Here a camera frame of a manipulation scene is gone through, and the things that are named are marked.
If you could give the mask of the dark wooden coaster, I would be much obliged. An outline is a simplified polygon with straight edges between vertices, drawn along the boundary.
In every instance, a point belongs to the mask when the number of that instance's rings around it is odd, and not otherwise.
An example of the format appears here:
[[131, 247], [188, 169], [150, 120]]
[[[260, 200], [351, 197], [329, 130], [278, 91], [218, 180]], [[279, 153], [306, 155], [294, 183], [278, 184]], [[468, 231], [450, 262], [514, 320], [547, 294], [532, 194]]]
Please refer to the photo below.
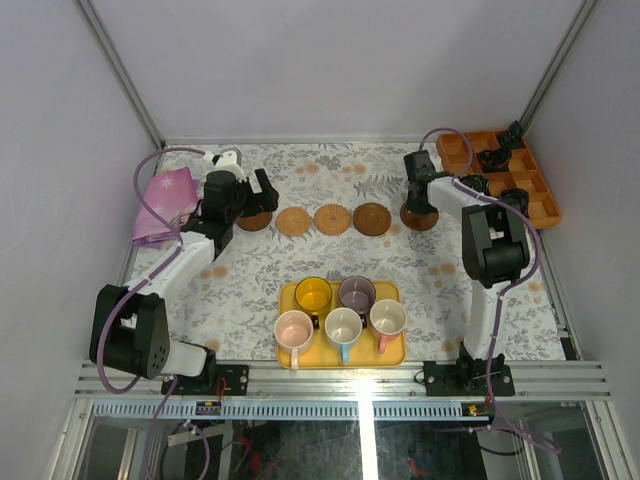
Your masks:
[[265, 229], [273, 218], [271, 212], [262, 212], [255, 216], [242, 217], [237, 221], [237, 226], [247, 232], [257, 232]]

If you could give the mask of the brown wooden coaster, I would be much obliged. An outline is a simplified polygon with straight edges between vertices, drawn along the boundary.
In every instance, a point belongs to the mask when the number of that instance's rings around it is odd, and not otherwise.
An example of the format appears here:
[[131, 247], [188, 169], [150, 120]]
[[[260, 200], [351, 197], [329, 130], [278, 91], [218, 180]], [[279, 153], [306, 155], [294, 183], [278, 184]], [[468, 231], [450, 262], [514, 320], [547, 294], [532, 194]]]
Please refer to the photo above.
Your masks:
[[439, 220], [439, 213], [430, 213], [427, 215], [419, 215], [411, 213], [408, 209], [408, 203], [404, 202], [400, 210], [400, 218], [403, 224], [413, 230], [424, 232], [434, 228]]
[[365, 203], [353, 213], [353, 224], [363, 235], [377, 237], [385, 234], [391, 226], [391, 213], [379, 203]]

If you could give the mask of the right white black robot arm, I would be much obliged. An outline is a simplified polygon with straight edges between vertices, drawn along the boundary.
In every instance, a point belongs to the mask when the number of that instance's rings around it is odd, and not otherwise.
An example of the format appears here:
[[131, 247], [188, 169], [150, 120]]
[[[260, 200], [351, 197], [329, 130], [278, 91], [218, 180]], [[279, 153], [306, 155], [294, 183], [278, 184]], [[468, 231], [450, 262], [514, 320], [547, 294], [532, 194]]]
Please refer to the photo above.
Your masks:
[[526, 218], [515, 207], [478, 192], [446, 171], [438, 171], [425, 150], [404, 156], [408, 178], [406, 211], [431, 227], [442, 212], [461, 227], [462, 263], [472, 280], [471, 315], [460, 346], [458, 387], [478, 394], [492, 373], [486, 365], [498, 358], [500, 300], [529, 265]]

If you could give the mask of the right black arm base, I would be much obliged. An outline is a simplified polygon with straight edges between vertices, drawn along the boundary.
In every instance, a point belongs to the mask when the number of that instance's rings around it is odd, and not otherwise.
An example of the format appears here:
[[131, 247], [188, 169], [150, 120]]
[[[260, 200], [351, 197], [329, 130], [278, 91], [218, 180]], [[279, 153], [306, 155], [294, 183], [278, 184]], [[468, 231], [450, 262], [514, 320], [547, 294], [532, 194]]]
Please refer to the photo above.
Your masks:
[[511, 369], [503, 354], [488, 362], [472, 359], [463, 350], [454, 363], [424, 361], [423, 372], [428, 396], [487, 396], [487, 382], [490, 382], [495, 397], [515, 395]]

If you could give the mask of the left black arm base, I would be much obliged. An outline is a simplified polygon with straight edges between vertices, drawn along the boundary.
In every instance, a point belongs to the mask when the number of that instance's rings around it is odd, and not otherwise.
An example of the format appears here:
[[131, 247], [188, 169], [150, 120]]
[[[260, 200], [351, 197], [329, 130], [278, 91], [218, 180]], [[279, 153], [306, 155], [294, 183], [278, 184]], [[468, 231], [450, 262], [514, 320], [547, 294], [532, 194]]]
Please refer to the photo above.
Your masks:
[[195, 377], [178, 375], [172, 395], [215, 396], [219, 401], [226, 397], [246, 396], [249, 383], [249, 366], [219, 364], [216, 352], [203, 347], [205, 357], [202, 371]]

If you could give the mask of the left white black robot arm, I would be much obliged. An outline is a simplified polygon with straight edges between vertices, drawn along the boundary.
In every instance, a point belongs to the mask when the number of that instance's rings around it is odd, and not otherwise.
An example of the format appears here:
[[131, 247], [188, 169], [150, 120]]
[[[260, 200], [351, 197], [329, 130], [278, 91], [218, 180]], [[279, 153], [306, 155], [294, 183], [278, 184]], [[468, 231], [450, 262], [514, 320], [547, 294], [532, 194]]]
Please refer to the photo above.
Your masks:
[[258, 192], [230, 168], [209, 173], [204, 198], [178, 231], [176, 248], [132, 283], [106, 285], [99, 291], [90, 359], [108, 391], [122, 394], [131, 387], [111, 384], [106, 368], [131, 374], [135, 380], [182, 377], [201, 395], [217, 387], [215, 354], [203, 345], [172, 340], [168, 308], [193, 277], [221, 255], [239, 219], [277, 210], [279, 193], [266, 171], [257, 169], [255, 175]]

